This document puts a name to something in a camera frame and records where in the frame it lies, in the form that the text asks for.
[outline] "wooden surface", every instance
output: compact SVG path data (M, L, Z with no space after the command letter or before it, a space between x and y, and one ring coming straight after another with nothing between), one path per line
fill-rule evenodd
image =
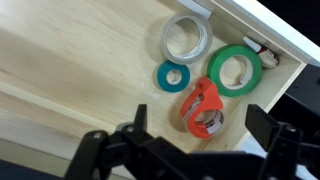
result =
M210 140L187 133L179 109L196 80L206 73L212 53L229 43L241 43L248 27L238 30L225 21L233 22L231 16L212 16L209 21L215 36L209 53L188 66L192 74L189 86L170 94L160 90L155 79L157 67L165 60L159 38L168 18L186 10L172 0L1 0L0 98L4 101L0 108L81 137L94 127L113 132L118 124L133 120L138 104L146 103L152 135L163 136L184 151L232 149L245 133L243 126L230 138L221 133L219 137L224 138L214 139L210 148ZM197 39L190 29L176 27L175 32L186 35L169 42L177 51L190 48L187 45ZM301 65L286 51L279 49L279 54L292 66L281 80L275 80L271 91L275 95L283 93L285 82L299 73ZM229 75L226 72L223 77L228 81L235 76ZM260 85L262 92L256 96L263 94L264 85L268 83ZM239 125L233 123L237 118L233 110L239 110L239 104L245 107L247 96L222 99L225 116L232 119L227 122L226 132L230 132ZM272 100L263 98L259 103L269 106ZM42 118L28 110L41 111Z

